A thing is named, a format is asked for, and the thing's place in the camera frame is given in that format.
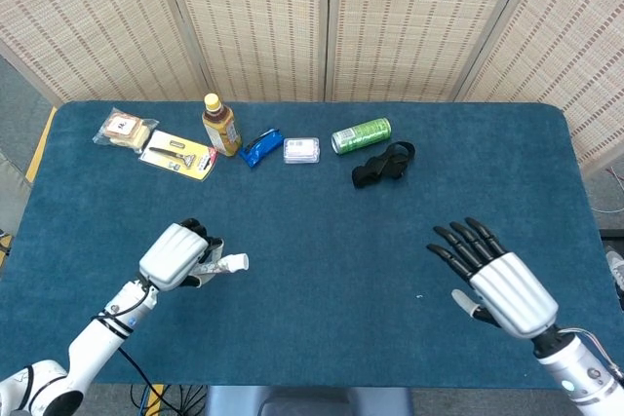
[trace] bottle cap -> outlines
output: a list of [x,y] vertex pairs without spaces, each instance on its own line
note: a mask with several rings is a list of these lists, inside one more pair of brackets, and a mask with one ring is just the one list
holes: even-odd
[[216,112],[221,108],[221,100],[214,93],[210,93],[204,97],[204,104],[206,104],[206,109],[210,112]]

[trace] blue snack wrapper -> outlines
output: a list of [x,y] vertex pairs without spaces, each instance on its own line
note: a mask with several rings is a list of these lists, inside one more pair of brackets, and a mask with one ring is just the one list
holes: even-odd
[[257,165],[262,158],[284,143],[284,136],[277,129],[270,129],[252,143],[242,148],[238,154],[250,168]]

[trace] plastic bottle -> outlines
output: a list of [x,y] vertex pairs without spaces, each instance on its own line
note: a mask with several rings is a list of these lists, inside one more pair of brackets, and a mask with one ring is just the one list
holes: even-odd
[[214,93],[204,97],[206,110],[202,120],[213,147],[225,156],[234,156],[243,144],[243,138],[236,128],[232,109],[223,105]]

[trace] plastic wrapper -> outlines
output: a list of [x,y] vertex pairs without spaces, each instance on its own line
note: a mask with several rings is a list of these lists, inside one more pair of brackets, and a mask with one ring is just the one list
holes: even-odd
[[252,143],[241,149],[238,154],[250,168],[257,165],[262,158],[284,143],[284,136],[280,131],[271,129],[256,138]]
[[113,107],[93,141],[98,145],[125,146],[140,154],[157,125],[154,119],[141,119]]

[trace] robotic hand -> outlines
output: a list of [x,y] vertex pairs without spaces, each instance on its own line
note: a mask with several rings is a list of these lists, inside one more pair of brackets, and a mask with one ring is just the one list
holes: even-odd
[[69,345],[69,372],[42,360],[0,382],[0,416],[74,414],[99,371],[156,306],[159,291],[201,287],[215,274],[249,268],[244,253],[221,258],[223,245],[196,219],[172,224],[141,258],[138,280],[125,284]]
[[[559,306],[527,265],[507,251],[491,231],[473,218],[471,229],[450,224],[452,231],[436,226],[456,254],[430,244],[459,277],[472,286],[483,305],[456,289],[452,297],[474,319],[499,326],[516,338],[533,342],[540,364],[561,384],[568,397],[587,416],[624,415],[624,374],[606,354],[596,337],[582,328],[559,329]],[[586,334],[608,362],[609,370],[580,341]]]

